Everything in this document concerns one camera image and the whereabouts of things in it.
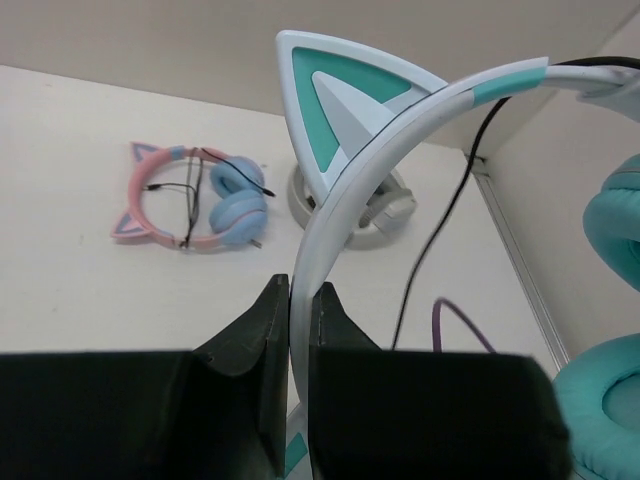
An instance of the ear cushion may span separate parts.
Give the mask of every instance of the ear cushion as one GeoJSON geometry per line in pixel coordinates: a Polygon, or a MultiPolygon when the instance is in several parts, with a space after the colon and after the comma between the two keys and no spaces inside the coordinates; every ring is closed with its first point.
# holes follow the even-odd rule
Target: ear cushion
{"type": "Polygon", "coordinates": [[[249,160],[246,157],[229,157],[226,161],[227,163],[218,163],[209,173],[213,189],[222,198],[226,198],[241,190],[255,190],[260,192],[260,189],[243,177],[238,170],[258,185],[264,187],[264,173],[262,173],[260,167],[253,160],[249,160]]]}
{"type": "Polygon", "coordinates": [[[582,217],[585,235],[609,267],[640,290],[640,155],[604,182],[582,217]]]}
{"type": "Polygon", "coordinates": [[[640,478],[638,374],[640,334],[635,334],[587,350],[554,379],[581,478],[640,478]]]}
{"type": "Polygon", "coordinates": [[[225,245],[243,245],[260,236],[267,225],[267,202],[255,190],[242,190],[217,204],[209,215],[214,233],[225,245]]]}

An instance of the white headband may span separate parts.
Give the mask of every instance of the white headband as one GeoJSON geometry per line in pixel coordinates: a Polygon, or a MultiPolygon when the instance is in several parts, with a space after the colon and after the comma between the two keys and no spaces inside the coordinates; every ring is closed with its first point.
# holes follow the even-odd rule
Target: white headband
{"type": "MultiPolygon", "coordinates": [[[[291,290],[291,357],[298,396],[305,409],[308,399],[309,331],[313,297],[326,280],[367,200],[418,143],[462,113],[492,100],[541,85],[582,92],[579,97],[581,101],[604,106],[640,121],[640,102],[637,98],[621,99],[619,95],[607,95],[626,88],[617,88],[633,78],[632,74],[626,72],[599,67],[548,66],[548,60],[540,58],[503,65],[446,85],[415,65],[353,42],[300,32],[281,32],[277,42],[287,125],[305,179],[314,198],[321,203],[314,211],[298,250],[291,290]],[[299,98],[303,90],[296,88],[301,71],[294,68],[294,56],[300,53],[297,49],[310,49],[340,57],[338,62],[347,58],[373,65],[411,82],[412,91],[418,92],[412,94],[410,103],[404,108],[398,109],[396,105],[394,115],[377,131],[372,132],[370,127],[370,138],[366,138],[366,142],[350,158],[344,153],[348,149],[342,149],[343,152],[341,146],[334,156],[334,161],[343,161],[341,170],[331,175],[327,175],[329,170],[321,171],[310,147],[309,138],[314,124],[304,117],[302,100],[299,98]]],[[[346,91],[347,88],[355,90],[355,87],[344,86],[344,82],[340,81],[331,84],[325,77],[326,75],[320,78],[325,82],[322,88],[334,89],[331,102],[335,104],[344,98],[345,103],[350,103],[336,108],[342,108],[343,111],[351,109],[349,111],[354,121],[358,120],[358,109],[368,112],[371,117],[374,105],[354,104],[352,99],[358,95],[353,91],[346,91]]],[[[640,96],[636,92],[637,84],[636,80],[636,88],[629,92],[629,96],[634,93],[640,96]]],[[[322,98],[318,95],[320,100],[327,96],[326,92],[322,95],[322,98]]],[[[329,104],[327,101],[322,106],[326,117],[331,120],[337,117],[331,117],[330,112],[327,112],[329,104]]],[[[392,109],[391,102],[384,105],[392,109]]],[[[356,127],[367,127],[367,121],[362,119],[362,125],[356,127]]]]}

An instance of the teal cat ear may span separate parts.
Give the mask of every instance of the teal cat ear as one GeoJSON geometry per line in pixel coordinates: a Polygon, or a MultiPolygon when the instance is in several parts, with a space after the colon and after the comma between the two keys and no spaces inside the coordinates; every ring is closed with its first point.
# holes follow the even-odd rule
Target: teal cat ear
{"type": "Polygon", "coordinates": [[[276,42],[287,125],[319,204],[382,129],[447,85],[416,65],[354,42],[293,31],[280,32],[276,42]]]}

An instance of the white table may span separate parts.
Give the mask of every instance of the white table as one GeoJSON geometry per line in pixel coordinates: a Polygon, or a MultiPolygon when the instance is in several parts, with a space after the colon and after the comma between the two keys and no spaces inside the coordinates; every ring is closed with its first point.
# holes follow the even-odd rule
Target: white table
{"type": "MultiPolygon", "coordinates": [[[[192,349],[291,273],[302,230],[289,214],[295,162],[282,117],[0,67],[0,351],[192,349]],[[270,220],[254,247],[211,254],[118,245],[131,140],[213,146],[264,165],[270,220]]],[[[347,313],[380,346],[391,343],[409,269],[464,167],[459,150],[418,146],[399,166],[419,202],[404,236],[376,251],[345,251],[333,269],[347,313]]],[[[184,170],[163,174],[184,181],[184,170]]],[[[205,184],[204,213],[216,196],[205,184]]],[[[184,193],[150,192],[160,226],[185,227],[184,193]]],[[[419,274],[400,346],[428,349],[437,296],[457,302],[502,352],[556,365],[475,182],[419,274]]],[[[481,350],[449,312],[443,346],[481,350]]],[[[290,403],[296,402],[292,384],[290,403]]]]}

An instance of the white wall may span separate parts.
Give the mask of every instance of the white wall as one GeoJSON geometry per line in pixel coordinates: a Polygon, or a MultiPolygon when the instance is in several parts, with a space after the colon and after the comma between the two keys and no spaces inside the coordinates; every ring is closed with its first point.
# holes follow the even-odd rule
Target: white wall
{"type": "MultiPolygon", "coordinates": [[[[640,15],[599,52],[640,56],[640,15]]],[[[640,152],[637,124],[559,93],[488,161],[497,194],[560,335],[575,355],[640,331],[640,294],[591,249],[582,213],[640,152]]]]}
{"type": "MultiPolygon", "coordinates": [[[[599,48],[640,0],[0,0],[0,64],[282,113],[274,38],[309,30],[390,51],[454,81],[599,48]]],[[[484,146],[544,95],[516,100],[484,146]]],[[[468,146],[471,112],[430,141],[468,146]]]]}

